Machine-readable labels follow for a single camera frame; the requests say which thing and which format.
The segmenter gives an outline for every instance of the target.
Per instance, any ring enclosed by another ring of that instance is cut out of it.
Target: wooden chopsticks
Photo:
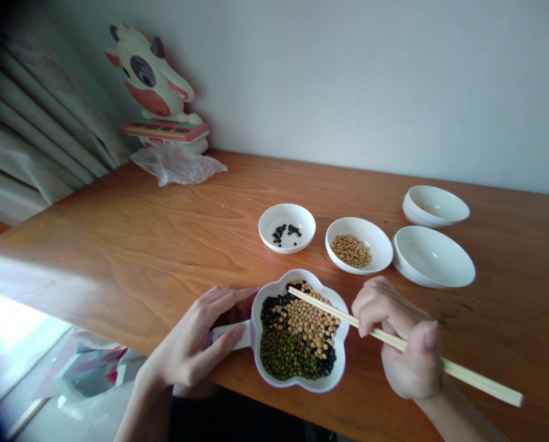
[[[359,326],[359,320],[356,317],[348,313],[344,313],[343,311],[338,310],[336,307],[325,304],[312,296],[300,292],[295,287],[289,287],[289,293],[313,305],[314,307],[317,307],[331,315],[334,315],[340,320],[347,321],[347,323],[354,327]],[[380,330],[379,328],[374,328],[371,332],[371,336],[382,340],[384,343],[395,347],[399,351],[404,351],[406,346],[408,345],[408,342],[403,340],[402,338],[390,335],[389,333]],[[445,373],[450,374],[454,378],[466,382],[467,384],[474,386],[475,388],[480,389],[481,391],[484,391],[487,394],[490,394],[493,397],[503,400],[504,402],[507,402],[509,404],[515,405],[517,407],[520,407],[522,405],[523,396],[521,393],[514,391],[506,386],[503,386],[496,381],[492,381],[491,379],[486,378],[485,376],[482,376],[479,373],[469,370],[468,368],[465,368],[459,364],[451,362],[448,359],[442,358],[442,362],[442,370]]]

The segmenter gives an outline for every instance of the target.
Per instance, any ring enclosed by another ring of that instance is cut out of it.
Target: hand
[[[260,287],[233,290],[215,286],[197,299],[147,360],[143,370],[146,376],[151,375],[163,386],[192,387],[200,382],[232,351],[246,326],[233,327],[207,348],[210,329],[220,316],[229,323],[249,319],[246,300],[258,290]]]
[[[430,315],[402,298],[383,277],[365,282],[352,303],[359,319],[359,334],[367,336],[376,322],[397,335],[408,346],[402,353],[383,344],[381,359],[389,385],[404,399],[427,399],[441,391],[442,360],[438,323]]]

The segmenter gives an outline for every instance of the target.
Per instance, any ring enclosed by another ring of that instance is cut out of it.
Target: white wall
[[[549,1],[47,0],[113,102],[162,37],[218,149],[549,193]]]

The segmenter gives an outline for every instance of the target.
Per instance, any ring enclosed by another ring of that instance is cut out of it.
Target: white bowl
[[[447,235],[427,227],[407,226],[393,237],[393,264],[407,279],[424,287],[455,289],[475,279],[467,252]]]
[[[281,247],[279,244],[275,244],[273,241],[275,237],[273,233],[276,228],[287,225],[287,229],[281,236]],[[296,233],[288,235],[289,225],[292,224],[295,227],[299,227],[301,236],[297,236]],[[316,220],[309,210],[304,209],[296,204],[278,204],[276,206],[269,207],[260,217],[258,221],[258,232],[269,249],[274,250],[277,253],[289,255],[291,253],[297,253],[300,250],[306,248],[313,236],[316,234]]]
[[[271,376],[260,359],[260,343],[262,340],[262,321],[260,320],[260,313],[262,312],[262,304],[268,297],[277,297],[283,294],[283,290],[288,282],[295,281],[297,279],[303,279],[311,284],[313,289],[319,293],[323,298],[330,300],[332,305],[345,313],[348,313],[348,308],[342,297],[334,292],[334,290],[324,287],[319,279],[310,271],[295,269],[285,273],[278,281],[271,282],[260,289],[254,302],[252,303],[252,333],[251,333],[251,347],[254,351],[254,362],[262,378],[273,387],[286,388],[294,385],[299,385],[312,393],[326,393],[332,390],[338,385],[342,376],[344,375],[344,368],[346,366],[346,353],[344,350],[344,341],[348,336],[348,330],[350,324],[346,321],[342,321],[336,330],[336,336],[334,337],[334,349],[336,350],[336,361],[334,362],[334,368],[332,372],[323,378],[306,379],[301,376],[294,376],[285,381],[280,381]]]
[[[353,235],[370,248],[371,262],[361,269],[342,262],[332,250],[338,235]],[[393,259],[393,247],[388,236],[375,224],[360,218],[340,218],[328,227],[325,233],[325,249],[334,264],[353,274],[373,274],[385,269]]]
[[[469,207],[458,196],[433,186],[415,186],[403,199],[403,213],[424,227],[441,228],[469,218]]]

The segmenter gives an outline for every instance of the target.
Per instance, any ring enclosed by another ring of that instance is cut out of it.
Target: cow figurine
[[[190,84],[168,64],[164,45],[158,36],[150,40],[124,23],[111,25],[111,35],[117,42],[114,48],[105,50],[109,61],[125,73],[125,85],[144,109],[144,118],[157,118],[191,125],[203,123],[197,114],[185,114],[184,102],[195,99]],[[139,137],[146,147],[152,145],[149,138]],[[193,153],[207,150],[206,135],[190,143],[164,141],[184,147]]]

